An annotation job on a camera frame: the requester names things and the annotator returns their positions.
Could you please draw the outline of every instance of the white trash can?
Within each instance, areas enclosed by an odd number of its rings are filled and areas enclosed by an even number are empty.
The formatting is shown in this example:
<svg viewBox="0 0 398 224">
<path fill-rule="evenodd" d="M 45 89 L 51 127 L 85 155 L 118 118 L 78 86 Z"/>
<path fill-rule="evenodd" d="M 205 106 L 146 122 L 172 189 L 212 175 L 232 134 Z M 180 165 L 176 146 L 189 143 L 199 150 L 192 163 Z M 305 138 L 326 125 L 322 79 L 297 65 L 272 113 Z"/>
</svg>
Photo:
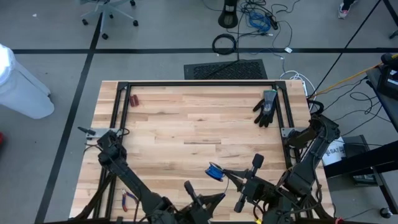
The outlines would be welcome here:
<svg viewBox="0 0 398 224">
<path fill-rule="evenodd" d="M 49 94 L 50 90 L 15 60 L 12 50 L 0 44 L 0 104 L 40 119 L 54 112 Z"/>
</svg>

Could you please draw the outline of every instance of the blue tape roll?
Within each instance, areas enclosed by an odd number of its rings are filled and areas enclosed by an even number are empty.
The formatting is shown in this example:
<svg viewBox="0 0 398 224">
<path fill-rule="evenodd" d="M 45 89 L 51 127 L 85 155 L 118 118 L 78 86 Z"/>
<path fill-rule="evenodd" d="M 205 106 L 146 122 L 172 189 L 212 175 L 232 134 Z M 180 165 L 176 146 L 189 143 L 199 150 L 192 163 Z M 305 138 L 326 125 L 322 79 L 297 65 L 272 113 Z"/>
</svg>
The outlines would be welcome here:
<svg viewBox="0 0 398 224">
<path fill-rule="evenodd" d="M 210 163 L 210 166 L 209 166 L 209 168 L 207 168 L 207 170 L 205 170 L 205 173 L 207 175 L 209 175 L 211 178 L 222 182 L 223 177 L 225 176 L 222 168 L 213 162 L 209 162 L 209 163 Z"/>
</svg>

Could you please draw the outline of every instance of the black floor stripe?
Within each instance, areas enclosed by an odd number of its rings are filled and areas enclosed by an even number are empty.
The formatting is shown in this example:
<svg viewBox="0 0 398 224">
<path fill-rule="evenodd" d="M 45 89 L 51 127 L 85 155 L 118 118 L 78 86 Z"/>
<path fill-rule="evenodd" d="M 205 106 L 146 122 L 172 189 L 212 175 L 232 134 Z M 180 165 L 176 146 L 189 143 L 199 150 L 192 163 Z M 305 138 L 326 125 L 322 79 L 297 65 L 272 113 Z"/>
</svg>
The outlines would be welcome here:
<svg viewBox="0 0 398 224">
<path fill-rule="evenodd" d="M 90 50 L 94 50 L 98 43 L 98 38 L 100 36 L 100 24 L 101 24 L 100 21 L 101 21 L 101 16 L 99 17 L 99 20 L 98 20 L 98 23 L 97 23 L 97 26 L 96 26 L 96 29 L 94 32 L 94 36 L 91 41 Z M 52 197 L 52 194 L 53 194 L 53 191 L 55 188 L 55 183 L 57 182 L 58 175 L 60 172 L 63 156 L 65 155 L 65 150 L 67 148 L 69 136 L 72 131 L 73 122 L 75 121 L 76 112 L 77 112 L 77 109 L 78 109 L 79 103 L 80 103 L 80 98 L 83 93 L 83 89 L 84 89 L 84 86 L 85 86 L 85 83 L 87 80 L 88 71 L 90 69 L 91 62 L 93 61 L 93 56 L 94 56 L 93 53 L 89 53 L 87 55 L 85 65 L 83 67 L 83 70 L 81 71 L 79 83 L 76 88 L 75 96 L 73 97 L 73 101 L 72 101 L 72 105 L 69 110 L 67 122 L 65 124 L 65 128 L 63 129 L 61 141 L 60 141 L 60 144 L 58 145 L 58 150 L 55 155 L 54 163 L 51 168 L 51 172 L 50 172 L 49 179 L 47 181 L 47 185 L 45 186 L 45 190 L 44 190 L 44 194 L 42 197 L 42 201 L 40 203 L 39 210 L 37 211 L 37 214 L 36 214 L 35 223 L 43 223 L 45 220 L 45 216 L 47 214 L 47 210 L 49 208 L 51 197 Z"/>
<path fill-rule="evenodd" d="M 398 53 L 398 48 L 292 48 L 293 53 L 311 54 L 371 54 L 371 53 Z M 200 49 L 14 49 L 15 54 L 208 54 L 213 53 L 211 48 Z M 274 48 L 241 48 L 240 53 L 286 53 L 285 49 Z"/>
<path fill-rule="evenodd" d="M 90 49 L 14 49 L 14 54 L 88 54 Z"/>
</svg>

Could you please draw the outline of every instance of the sneaker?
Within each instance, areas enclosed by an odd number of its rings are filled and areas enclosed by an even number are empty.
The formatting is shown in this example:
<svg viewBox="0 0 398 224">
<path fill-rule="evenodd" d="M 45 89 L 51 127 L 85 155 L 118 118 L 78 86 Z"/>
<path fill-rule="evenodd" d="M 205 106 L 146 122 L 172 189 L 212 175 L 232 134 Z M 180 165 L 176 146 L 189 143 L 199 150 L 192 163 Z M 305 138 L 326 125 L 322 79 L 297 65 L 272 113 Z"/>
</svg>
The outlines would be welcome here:
<svg viewBox="0 0 398 224">
<path fill-rule="evenodd" d="M 341 4 L 340 4 L 340 7 L 338 8 L 338 15 L 337 15 L 337 17 L 338 17 L 339 19 L 345 19 L 345 17 L 348 15 L 349 10 L 351 9 L 351 6 L 352 6 L 352 5 L 350 5 L 350 8 L 349 8 L 348 10 L 343 10 L 344 3 L 341 3 Z"/>
</svg>

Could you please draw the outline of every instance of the yellow cable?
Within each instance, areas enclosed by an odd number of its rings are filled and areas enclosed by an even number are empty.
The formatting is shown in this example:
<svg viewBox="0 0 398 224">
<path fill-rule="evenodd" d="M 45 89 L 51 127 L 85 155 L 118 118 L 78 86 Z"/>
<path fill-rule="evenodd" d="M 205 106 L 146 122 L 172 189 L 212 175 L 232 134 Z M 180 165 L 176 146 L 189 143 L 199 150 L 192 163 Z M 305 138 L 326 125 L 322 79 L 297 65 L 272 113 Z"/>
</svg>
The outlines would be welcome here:
<svg viewBox="0 0 398 224">
<path fill-rule="evenodd" d="M 392 58 L 396 58 L 396 57 L 398 57 L 398 54 L 395 54 L 395 55 L 392 56 Z M 324 92 L 330 90 L 331 88 L 334 88 L 334 87 L 336 87 L 336 86 L 338 86 L 338 85 L 340 85 L 340 84 L 342 84 L 342 83 L 344 83 L 344 82 L 350 81 L 350 80 L 352 80 L 353 78 L 358 77 L 358 76 L 362 75 L 363 73 L 369 71 L 370 69 L 374 69 L 374 68 L 376 68 L 377 66 L 380 66 L 381 64 L 382 64 L 382 62 L 378 63 L 378 64 L 375 65 L 375 66 L 372 66 L 372 67 L 370 67 L 370 68 L 367 68 L 367 69 L 365 69 L 365 70 L 363 70 L 363 71 L 360 71 L 360 72 L 358 72 L 357 74 L 355 74 L 355 75 L 353 75 L 353 76 L 350 76 L 350 77 L 348 77 L 348 78 L 345 78 L 345 79 L 343 79 L 342 81 L 340 81 L 340 82 L 338 82 L 338 83 L 336 83 L 336 84 L 334 84 L 334 85 L 331 85 L 331 86 L 329 86 L 328 88 L 326 88 L 326 89 L 324 89 L 324 90 L 322 90 L 322 91 L 319 91 L 317 94 L 314 94 L 314 95 L 312 96 L 312 98 L 313 98 L 313 97 L 316 97 L 316 96 L 318 96 L 318 95 L 320 95 L 320 94 L 322 94 L 322 93 L 324 93 Z"/>
</svg>

